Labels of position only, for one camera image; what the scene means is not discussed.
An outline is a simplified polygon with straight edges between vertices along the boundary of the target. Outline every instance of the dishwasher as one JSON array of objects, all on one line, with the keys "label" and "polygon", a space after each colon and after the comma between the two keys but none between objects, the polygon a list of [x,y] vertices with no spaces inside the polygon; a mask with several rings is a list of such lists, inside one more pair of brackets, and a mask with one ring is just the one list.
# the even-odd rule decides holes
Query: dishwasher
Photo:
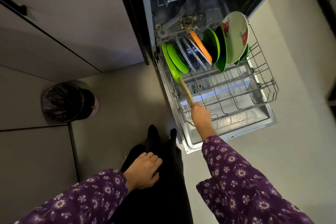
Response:
[{"label": "dishwasher", "polygon": [[[168,69],[161,45],[174,43],[174,35],[190,36],[189,29],[202,39],[205,29],[215,29],[232,11],[240,11],[248,19],[264,0],[123,1],[129,16],[135,15],[133,22],[142,25],[141,34],[148,34],[147,47],[162,80],[185,152],[200,150],[203,142],[193,125],[183,91]],[[137,13],[139,7],[143,7],[142,14]],[[183,74],[192,97],[210,110],[212,126],[225,141],[277,122],[269,103],[276,100],[279,89],[252,25],[248,23],[248,27],[250,51],[245,61],[230,64],[221,72],[214,64],[207,63],[204,69],[195,60],[196,72],[190,69]]]}]

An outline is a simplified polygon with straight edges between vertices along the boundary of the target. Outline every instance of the woman's right hand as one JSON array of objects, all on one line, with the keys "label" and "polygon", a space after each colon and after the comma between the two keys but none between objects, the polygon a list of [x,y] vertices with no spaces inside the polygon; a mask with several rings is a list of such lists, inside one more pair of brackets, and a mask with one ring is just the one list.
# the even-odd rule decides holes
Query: woman's right hand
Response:
[{"label": "woman's right hand", "polygon": [[210,111],[200,105],[199,102],[195,102],[191,109],[191,118],[203,141],[209,136],[217,135],[211,125]]},{"label": "woman's right hand", "polygon": [[128,187],[127,194],[133,189],[152,187],[159,180],[159,173],[155,175],[154,173],[161,165],[162,159],[152,152],[144,152],[136,158],[132,165],[124,172]]}]

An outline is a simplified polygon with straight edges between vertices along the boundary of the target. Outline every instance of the black trash bag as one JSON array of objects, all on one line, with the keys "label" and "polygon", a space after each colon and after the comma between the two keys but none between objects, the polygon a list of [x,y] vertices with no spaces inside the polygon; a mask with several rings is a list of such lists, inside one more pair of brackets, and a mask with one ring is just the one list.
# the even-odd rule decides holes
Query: black trash bag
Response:
[{"label": "black trash bag", "polygon": [[73,83],[62,82],[52,86],[41,99],[42,112],[60,123],[83,120],[90,116],[95,105],[91,91]]}]

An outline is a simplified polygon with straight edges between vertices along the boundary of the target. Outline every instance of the cabinet handle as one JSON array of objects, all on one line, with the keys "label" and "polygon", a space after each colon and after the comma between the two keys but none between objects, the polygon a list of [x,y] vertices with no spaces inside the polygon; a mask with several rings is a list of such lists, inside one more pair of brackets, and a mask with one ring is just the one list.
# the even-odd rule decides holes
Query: cabinet handle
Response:
[{"label": "cabinet handle", "polygon": [[12,9],[17,11],[19,14],[23,16],[27,16],[27,6],[25,5],[17,5],[12,0],[0,0],[0,2],[5,3],[6,5],[10,6]]}]

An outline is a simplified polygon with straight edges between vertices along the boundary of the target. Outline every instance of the black pants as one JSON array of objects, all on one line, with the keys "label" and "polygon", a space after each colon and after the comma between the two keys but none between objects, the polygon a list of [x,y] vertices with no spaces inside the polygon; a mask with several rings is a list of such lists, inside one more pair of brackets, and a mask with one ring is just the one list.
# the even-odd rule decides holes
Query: black pants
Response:
[{"label": "black pants", "polygon": [[181,150],[175,144],[176,130],[173,129],[166,144],[160,145],[159,140],[150,138],[146,146],[137,145],[132,148],[120,171],[126,171],[141,153],[151,151],[163,160],[162,166],[157,170],[160,178],[151,188],[132,191],[113,214],[110,222],[193,223],[184,183]]}]

